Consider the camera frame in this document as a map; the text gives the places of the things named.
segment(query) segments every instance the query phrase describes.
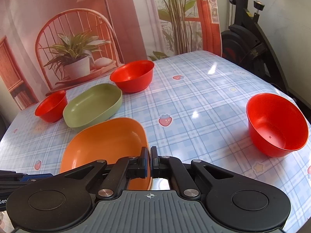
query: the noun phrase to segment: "wooden chair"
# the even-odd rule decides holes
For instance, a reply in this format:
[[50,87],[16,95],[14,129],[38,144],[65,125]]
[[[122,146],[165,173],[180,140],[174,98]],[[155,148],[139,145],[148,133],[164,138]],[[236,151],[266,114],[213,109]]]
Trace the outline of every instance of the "wooden chair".
[[[88,78],[75,79],[69,81],[63,68],[58,71],[55,66],[46,66],[54,56],[50,53],[49,46],[60,44],[61,41],[57,33],[67,36],[76,35],[89,31],[93,36],[99,36],[99,39],[109,40],[109,44],[99,46],[99,50],[92,53],[92,61],[106,57],[113,60],[108,66],[96,70],[91,65],[91,74]],[[43,76],[47,82],[50,91],[49,95],[57,90],[67,90],[85,83],[86,79],[94,80],[106,76],[107,72],[120,66],[119,55],[116,49],[117,38],[109,21],[99,12],[90,9],[71,9],[61,12],[51,18],[40,30],[36,43],[35,52],[42,70]]]

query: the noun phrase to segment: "bowl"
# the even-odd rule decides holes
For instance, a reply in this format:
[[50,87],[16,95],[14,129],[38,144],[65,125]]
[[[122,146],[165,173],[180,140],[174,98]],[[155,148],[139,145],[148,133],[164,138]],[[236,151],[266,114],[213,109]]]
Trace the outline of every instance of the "bowl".
[[154,63],[149,60],[130,62],[116,69],[110,80],[123,92],[137,93],[146,89],[152,81]]
[[[120,117],[99,123],[77,134],[67,146],[60,172],[65,172],[98,159],[114,164],[119,158],[140,156],[148,148],[144,128],[136,120]],[[150,168],[145,179],[130,180],[129,190],[149,190]]]
[[66,91],[60,90],[45,98],[36,108],[35,116],[48,123],[54,123],[63,117],[67,105]]
[[271,157],[301,149],[308,140],[308,125],[301,111],[282,96],[261,93],[246,105],[248,129],[254,145]]
[[116,86],[103,83],[93,86],[72,99],[63,115],[68,127],[77,132],[106,121],[122,104],[122,91]]

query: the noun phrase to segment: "red bowl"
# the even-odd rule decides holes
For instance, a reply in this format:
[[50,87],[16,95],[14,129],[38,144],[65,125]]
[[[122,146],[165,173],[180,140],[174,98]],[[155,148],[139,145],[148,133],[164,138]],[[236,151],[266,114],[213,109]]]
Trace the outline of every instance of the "red bowl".
[[283,157],[307,143],[306,119],[293,103],[279,95],[254,95],[248,100],[246,113],[254,145],[268,156]]
[[63,110],[67,103],[66,91],[57,91],[39,104],[35,110],[35,115],[48,123],[54,123],[63,117]]
[[154,63],[149,60],[130,62],[116,69],[110,80],[126,93],[137,93],[146,89],[152,81]]

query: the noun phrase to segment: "tablecloth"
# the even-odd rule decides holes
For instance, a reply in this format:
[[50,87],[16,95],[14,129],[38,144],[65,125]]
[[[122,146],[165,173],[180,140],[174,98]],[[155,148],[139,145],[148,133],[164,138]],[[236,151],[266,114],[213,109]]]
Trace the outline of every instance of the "tablecloth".
[[[153,80],[143,92],[124,94],[112,116],[139,121],[149,146],[184,163],[201,159],[274,185],[291,202],[284,230],[296,232],[311,216],[311,140],[283,158],[270,158],[252,144],[246,103],[261,92],[291,98],[235,64],[206,51],[155,62]],[[112,83],[100,78],[67,91],[71,100],[86,89]],[[0,169],[58,174],[63,153],[76,132],[63,119],[47,124],[34,116],[37,105],[21,111],[0,142]],[[154,182],[161,188],[161,181]]]

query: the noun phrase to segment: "printed backdrop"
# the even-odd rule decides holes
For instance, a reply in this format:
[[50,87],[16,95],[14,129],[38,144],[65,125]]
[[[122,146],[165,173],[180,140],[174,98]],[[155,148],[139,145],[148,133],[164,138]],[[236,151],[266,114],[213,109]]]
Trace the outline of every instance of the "printed backdrop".
[[0,0],[0,8],[0,76],[20,109],[131,61],[221,55],[216,0]]

